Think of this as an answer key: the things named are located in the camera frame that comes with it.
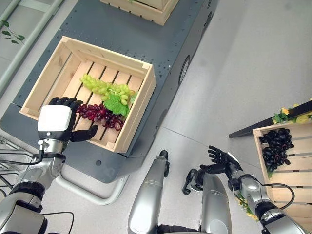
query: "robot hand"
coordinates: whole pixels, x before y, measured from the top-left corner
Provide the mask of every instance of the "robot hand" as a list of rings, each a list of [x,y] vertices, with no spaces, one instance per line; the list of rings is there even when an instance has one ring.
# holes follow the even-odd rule
[[[220,174],[225,173],[229,179],[232,178],[231,174],[234,170],[243,170],[239,165],[237,159],[230,153],[223,152],[222,150],[209,146],[209,157],[211,157],[211,162],[215,164],[212,165],[200,165],[200,168],[210,174]]]
[[[91,139],[97,132],[97,125],[93,125],[88,130],[72,132],[76,121],[76,111],[82,103],[76,98],[55,97],[49,105],[43,106],[38,120],[40,139],[55,139],[63,143],[69,140],[75,142]]]

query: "floor tile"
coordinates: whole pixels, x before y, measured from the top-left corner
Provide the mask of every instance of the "floor tile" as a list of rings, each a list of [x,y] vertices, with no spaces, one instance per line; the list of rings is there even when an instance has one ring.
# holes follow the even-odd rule
[[[227,136],[309,100],[311,12],[304,0],[221,1],[163,126],[259,166],[252,137]]]

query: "black stand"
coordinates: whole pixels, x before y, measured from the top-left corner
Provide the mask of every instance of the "black stand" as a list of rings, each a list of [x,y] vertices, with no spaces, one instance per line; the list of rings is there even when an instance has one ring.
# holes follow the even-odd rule
[[[299,115],[302,115],[304,113],[312,111],[312,101],[308,101],[306,103],[303,103],[297,107],[294,107],[289,110],[289,114],[287,115],[288,118],[293,118]],[[266,126],[273,125],[272,118],[267,118],[261,122],[255,123],[247,128],[241,129],[237,132],[229,134],[229,138],[235,138],[235,137],[242,137],[242,136],[248,136],[253,134],[253,129],[255,128],[262,128]]]

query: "wooden box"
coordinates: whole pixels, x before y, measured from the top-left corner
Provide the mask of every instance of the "wooden box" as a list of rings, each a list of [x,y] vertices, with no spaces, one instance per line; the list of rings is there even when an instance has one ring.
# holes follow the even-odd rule
[[[261,145],[259,137],[271,129],[279,128],[288,128],[290,135],[292,135],[294,148],[286,152],[288,154],[287,159],[291,164],[279,166],[269,178],[262,155],[262,149],[268,145]],[[312,122],[305,124],[286,123],[258,128],[253,130],[253,136],[265,183],[283,183],[292,187],[295,200],[285,211],[305,229],[312,231]],[[266,188],[270,199],[276,203],[277,207],[285,205],[292,197],[287,188]]]
[[[112,152],[126,152],[156,86],[153,66],[79,40],[63,37],[40,74],[20,113],[38,120],[40,109],[53,97],[75,97],[84,103],[101,104],[100,95],[82,86],[83,74],[138,91],[120,131],[99,125],[92,144]],[[74,130],[88,129],[92,122],[77,116]]]
[[[100,0],[131,14],[153,21],[162,26],[179,0]]]

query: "artificial grapes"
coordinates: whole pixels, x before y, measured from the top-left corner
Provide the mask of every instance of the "artificial grapes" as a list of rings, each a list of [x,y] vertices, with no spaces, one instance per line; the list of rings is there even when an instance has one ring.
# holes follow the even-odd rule
[[[135,93],[135,91],[130,90],[127,84],[112,84],[111,82],[104,82],[99,79],[95,79],[88,74],[84,74],[80,81],[83,86],[91,90],[95,94],[101,95],[101,100],[106,101],[109,99],[110,94],[119,95],[120,102],[122,105],[128,105],[130,96]]]

